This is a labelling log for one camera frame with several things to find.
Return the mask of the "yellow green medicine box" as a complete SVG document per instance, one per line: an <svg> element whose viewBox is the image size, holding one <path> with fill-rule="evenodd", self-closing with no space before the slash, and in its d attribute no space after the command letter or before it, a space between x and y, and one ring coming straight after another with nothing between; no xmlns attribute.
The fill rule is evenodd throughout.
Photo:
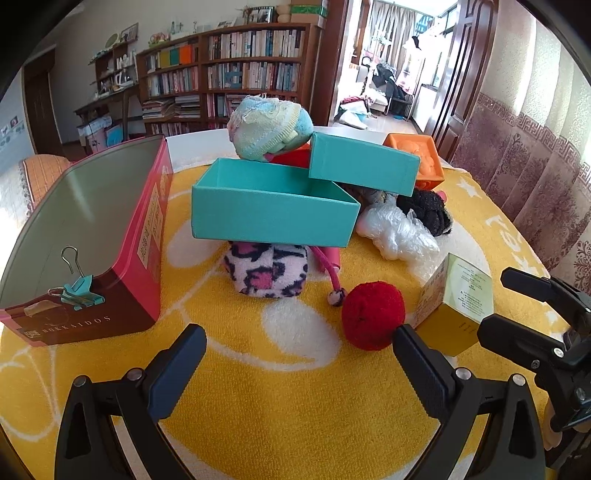
<svg viewBox="0 0 591 480"><path fill-rule="evenodd" d="M481 321L493 313L490 275L450 253L425 284L410 324L428 347L456 357L478 342Z"/></svg>

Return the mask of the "black fuzzy sock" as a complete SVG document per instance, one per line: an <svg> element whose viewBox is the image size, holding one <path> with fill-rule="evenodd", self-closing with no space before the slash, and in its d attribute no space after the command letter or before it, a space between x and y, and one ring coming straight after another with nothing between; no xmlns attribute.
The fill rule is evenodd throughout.
<svg viewBox="0 0 591 480"><path fill-rule="evenodd" d="M399 195L396 203L404 214L412 210L434 237L451 232L453 220L438 193L415 189L410 197Z"/></svg>

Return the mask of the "red pompom ball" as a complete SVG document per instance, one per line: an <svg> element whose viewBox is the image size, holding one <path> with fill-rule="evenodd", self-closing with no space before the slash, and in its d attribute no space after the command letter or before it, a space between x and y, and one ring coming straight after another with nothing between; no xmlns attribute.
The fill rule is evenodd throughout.
<svg viewBox="0 0 591 480"><path fill-rule="evenodd" d="M349 343L363 351L381 351L393 343L394 331L405 323L405 301L392 284L362 283L346 295L341 318Z"/></svg>

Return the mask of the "clear plastic bag wad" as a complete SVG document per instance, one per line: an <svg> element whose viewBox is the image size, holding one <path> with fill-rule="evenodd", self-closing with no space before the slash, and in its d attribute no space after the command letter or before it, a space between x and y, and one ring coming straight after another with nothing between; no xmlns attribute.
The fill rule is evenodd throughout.
<svg viewBox="0 0 591 480"><path fill-rule="evenodd" d="M356 220L356 234L370 239L387 260L431 261L440 253L435 237L416 215L405 214L392 202L363 210Z"/></svg>

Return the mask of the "orange rubber cube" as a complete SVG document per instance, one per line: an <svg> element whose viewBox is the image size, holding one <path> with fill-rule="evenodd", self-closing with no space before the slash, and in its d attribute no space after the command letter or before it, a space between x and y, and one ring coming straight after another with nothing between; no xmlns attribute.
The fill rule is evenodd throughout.
<svg viewBox="0 0 591 480"><path fill-rule="evenodd" d="M431 191L444 182L443 166L436 150L435 142L431 136L389 133L384 139L383 145L416 155L420 158L420 166L415 183L417 189Z"/></svg>
<svg viewBox="0 0 591 480"><path fill-rule="evenodd" d="M269 162L308 169L311 162L311 145L305 143L297 149L269 155Z"/></svg>

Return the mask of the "pink foam twist roller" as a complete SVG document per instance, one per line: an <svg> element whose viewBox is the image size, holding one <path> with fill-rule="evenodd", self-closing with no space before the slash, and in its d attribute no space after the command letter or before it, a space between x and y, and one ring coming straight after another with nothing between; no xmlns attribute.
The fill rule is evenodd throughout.
<svg viewBox="0 0 591 480"><path fill-rule="evenodd" d="M346 289L342 287L339 279L339 271L341 271L341 256L339 255L338 247L318 247L311 246L311 253L314 254L315 260L322 267L322 271L329 275L332 283L332 291L328 296L329 305L339 307L346 298Z"/></svg>

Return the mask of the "teal cardboard box lid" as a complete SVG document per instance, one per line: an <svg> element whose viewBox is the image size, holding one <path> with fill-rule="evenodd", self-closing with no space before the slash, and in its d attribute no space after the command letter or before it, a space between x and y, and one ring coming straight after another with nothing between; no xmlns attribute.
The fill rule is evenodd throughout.
<svg viewBox="0 0 591 480"><path fill-rule="evenodd" d="M411 196L420 157L362 140L315 132L308 176Z"/></svg>

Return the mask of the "teal cardboard box tray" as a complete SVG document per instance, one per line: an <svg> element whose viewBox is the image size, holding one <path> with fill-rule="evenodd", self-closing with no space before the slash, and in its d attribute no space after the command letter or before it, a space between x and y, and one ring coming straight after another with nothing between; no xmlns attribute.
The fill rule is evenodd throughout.
<svg viewBox="0 0 591 480"><path fill-rule="evenodd" d="M197 239L345 247L360 207L304 168L218 158L191 188L191 232Z"/></svg>

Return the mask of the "pastel knitted sock ball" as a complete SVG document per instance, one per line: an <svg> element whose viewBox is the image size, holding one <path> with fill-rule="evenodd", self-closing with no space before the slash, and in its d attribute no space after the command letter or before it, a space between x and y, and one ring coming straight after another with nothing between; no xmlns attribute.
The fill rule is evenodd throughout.
<svg viewBox="0 0 591 480"><path fill-rule="evenodd" d="M301 147L314 133L301 104L277 98L246 96L228 121L228 138L240 159L266 161L267 155Z"/></svg>

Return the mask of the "purple patterned curtain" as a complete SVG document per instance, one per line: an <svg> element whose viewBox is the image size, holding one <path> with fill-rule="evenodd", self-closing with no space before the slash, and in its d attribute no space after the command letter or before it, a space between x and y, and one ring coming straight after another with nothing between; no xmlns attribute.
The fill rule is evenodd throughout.
<svg viewBox="0 0 591 480"><path fill-rule="evenodd" d="M451 164L470 172L551 275L590 291L590 166L572 141L481 93Z"/></svg>

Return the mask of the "teal binder clip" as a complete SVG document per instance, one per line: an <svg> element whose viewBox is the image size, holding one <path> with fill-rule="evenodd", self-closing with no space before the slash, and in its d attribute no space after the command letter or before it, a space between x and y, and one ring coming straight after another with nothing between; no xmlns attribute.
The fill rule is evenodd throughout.
<svg viewBox="0 0 591 480"><path fill-rule="evenodd" d="M75 268L72 267L71 262L66 257L68 250L74 252ZM67 245L61 250L61 260L68 266L70 273L77 273L78 277L71 284L66 283L63 286L52 287L47 290L49 296L57 297L63 304L71 306L75 311L105 303L105 298L102 295L91 291L93 276L84 274L79 264L78 255L78 249L72 245Z"/></svg>

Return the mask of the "yellow white towel mat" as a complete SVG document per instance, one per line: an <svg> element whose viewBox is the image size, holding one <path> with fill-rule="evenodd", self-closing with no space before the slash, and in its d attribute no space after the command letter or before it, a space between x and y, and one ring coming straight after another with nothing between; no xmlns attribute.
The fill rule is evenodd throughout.
<svg viewBox="0 0 591 480"><path fill-rule="evenodd" d="M117 379L143 367L189 323L207 350L162 430L206 479L400 479L437 429L390 350L363 352L342 334L331 283L311 273L300 296L245 297L226 274L224 247L190 232L190 189L201 168L173 177L160 320L97 341L32 347L1 336L1 424L38 479L54 475L72 381Z"/></svg>

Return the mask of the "dark wooden door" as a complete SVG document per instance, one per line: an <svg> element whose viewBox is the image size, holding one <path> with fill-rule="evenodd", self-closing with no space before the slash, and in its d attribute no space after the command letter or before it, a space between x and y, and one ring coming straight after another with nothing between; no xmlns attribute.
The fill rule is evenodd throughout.
<svg viewBox="0 0 591 480"><path fill-rule="evenodd" d="M476 106L491 58L499 10L494 0L461 1L459 6L450 56L426 127L446 161L452 160Z"/></svg>

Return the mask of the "orange checked pillow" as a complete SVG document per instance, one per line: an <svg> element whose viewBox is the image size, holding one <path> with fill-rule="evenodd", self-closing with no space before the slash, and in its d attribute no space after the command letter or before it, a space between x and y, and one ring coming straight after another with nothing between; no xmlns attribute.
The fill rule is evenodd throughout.
<svg viewBox="0 0 591 480"><path fill-rule="evenodd" d="M63 156L37 154L21 162L24 172L26 191L29 194L32 209L35 209L54 183L71 165Z"/></svg>

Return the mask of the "stacked gift boxes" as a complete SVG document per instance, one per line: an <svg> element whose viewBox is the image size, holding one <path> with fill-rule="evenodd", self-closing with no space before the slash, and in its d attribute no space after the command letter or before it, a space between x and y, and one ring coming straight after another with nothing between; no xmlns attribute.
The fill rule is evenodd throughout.
<svg viewBox="0 0 591 480"><path fill-rule="evenodd" d="M278 23L308 23L324 28L328 13L329 0L290 1L276 5Z"/></svg>

